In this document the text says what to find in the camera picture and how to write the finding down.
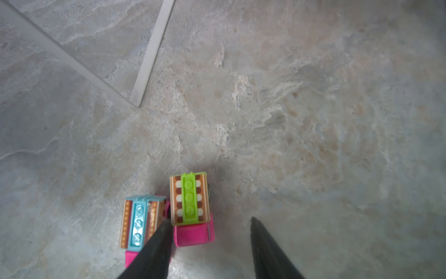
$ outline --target plastic toy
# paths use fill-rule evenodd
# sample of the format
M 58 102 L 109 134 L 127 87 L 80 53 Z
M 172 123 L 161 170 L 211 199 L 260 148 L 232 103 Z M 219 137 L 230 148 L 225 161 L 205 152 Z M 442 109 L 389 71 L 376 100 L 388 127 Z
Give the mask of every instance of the plastic toy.
M 166 209 L 169 208 L 169 204 L 165 196 L 131 196 L 125 199 L 120 247 L 127 249 L 126 267 L 167 218 Z
M 215 239 L 206 173 L 170 178 L 170 211 L 177 247 L 199 245 Z

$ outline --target white line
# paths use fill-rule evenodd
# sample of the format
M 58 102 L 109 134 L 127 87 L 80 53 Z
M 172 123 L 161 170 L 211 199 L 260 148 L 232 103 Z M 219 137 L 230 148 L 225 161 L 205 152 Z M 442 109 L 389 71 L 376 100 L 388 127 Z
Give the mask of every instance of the white line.
M 98 77 L 93 72 L 88 70 L 76 58 L 69 55 L 58 42 L 56 42 L 52 37 L 50 37 L 47 33 L 45 33 L 45 31 L 40 29 L 37 25 L 35 25 L 31 20 L 25 17 L 19 10 L 17 10 L 6 0 L 0 0 L 0 15 L 6 18 L 9 22 L 20 27 L 23 32 L 27 33 L 31 38 L 39 42 L 47 51 L 51 52 L 57 58 L 68 64 L 73 69 L 75 69 L 78 73 L 83 75 L 94 85 L 107 92 L 110 95 L 112 101 L 119 102 L 129 107 L 134 107 L 134 105 L 131 102 L 129 102 L 124 96 L 122 96 L 116 89 L 111 87 L 100 77 Z
M 144 96 L 147 82 L 149 81 L 150 73 L 152 72 L 153 64 L 155 63 L 155 58 L 157 57 L 158 49 L 160 48 L 161 40 L 163 39 L 164 31 L 174 2 L 175 0 L 164 0 L 161 5 L 160 13 L 158 14 L 155 27 L 153 28 L 149 44 L 147 45 L 135 86 L 130 95 L 130 103 L 137 107 L 141 105 L 142 97 Z

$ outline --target white strip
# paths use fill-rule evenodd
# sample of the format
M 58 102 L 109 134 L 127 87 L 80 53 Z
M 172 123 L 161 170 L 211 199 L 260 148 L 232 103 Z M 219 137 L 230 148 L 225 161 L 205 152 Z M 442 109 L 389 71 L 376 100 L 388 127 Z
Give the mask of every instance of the white strip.
M 6 18 L 9 22 L 20 27 L 23 32 L 27 33 L 31 38 L 39 42 L 47 51 L 51 52 L 61 61 L 75 69 L 94 85 L 107 92 L 112 101 L 119 102 L 129 107 L 134 107 L 134 105 L 124 96 L 122 96 L 116 89 L 88 70 L 76 58 L 69 55 L 58 42 L 35 25 L 31 20 L 25 17 L 19 10 L 17 10 L 6 0 L 0 0 L 0 15 Z
M 132 94 L 130 95 L 130 102 L 137 107 L 141 105 L 142 97 L 144 96 L 174 2 L 175 0 L 164 0 L 161 5 L 160 13 L 153 28 L 149 44 L 147 45 L 140 71 L 136 77 L 135 86 L 133 86 Z

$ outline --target gray tile floor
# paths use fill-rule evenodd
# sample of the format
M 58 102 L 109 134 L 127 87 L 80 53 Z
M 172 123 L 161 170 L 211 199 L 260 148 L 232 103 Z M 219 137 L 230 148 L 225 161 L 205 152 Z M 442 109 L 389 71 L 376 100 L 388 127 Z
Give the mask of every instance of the gray tile floor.
M 161 0 L 12 3 L 129 96 Z M 169 278 L 253 278 L 252 216 L 309 279 L 444 278 L 445 23 L 439 0 L 177 0 L 128 109 L 0 19 L 0 278 L 116 277 L 124 198 L 189 171 L 216 240 Z

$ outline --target white bar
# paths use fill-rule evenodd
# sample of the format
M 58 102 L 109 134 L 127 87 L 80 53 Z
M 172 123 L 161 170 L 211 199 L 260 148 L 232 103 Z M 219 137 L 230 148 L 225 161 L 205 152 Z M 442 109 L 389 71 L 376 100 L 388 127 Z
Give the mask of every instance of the white bar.
M 158 49 L 160 48 L 161 40 L 163 39 L 164 31 L 174 2 L 175 0 L 164 0 L 161 5 L 160 13 L 158 14 L 155 27 L 153 28 L 149 44 L 147 45 L 140 71 L 136 77 L 135 86 L 130 95 L 130 102 L 137 107 L 141 105 L 142 97 L 144 96 L 147 82 L 149 81 L 150 73 L 152 72 L 153 64 L 155 63 L 155 58 L 157 57 Z
M 18 9 L 16 9 L 6 0 L 0 0 L 0 15 L 6 18 L 9 22 L 20 27 L 23 32 L 27 33 L 31 38 L 39 42 L 47 51 L 51 52 L 61 61 L 65 62 L 70 67 L 75 69 L 78 73 L 83 75 L 94 85 L 107 92 L 110 95 L 112 101 L 119 102 L 129 107 L 135 107 L 116 89 L 111 87 L 100 77 L 88 70 L 76 58 L 69 55 L 58 42 L 56 42 L 37 25 L 35 25 L 31 20 L 25 17 Z

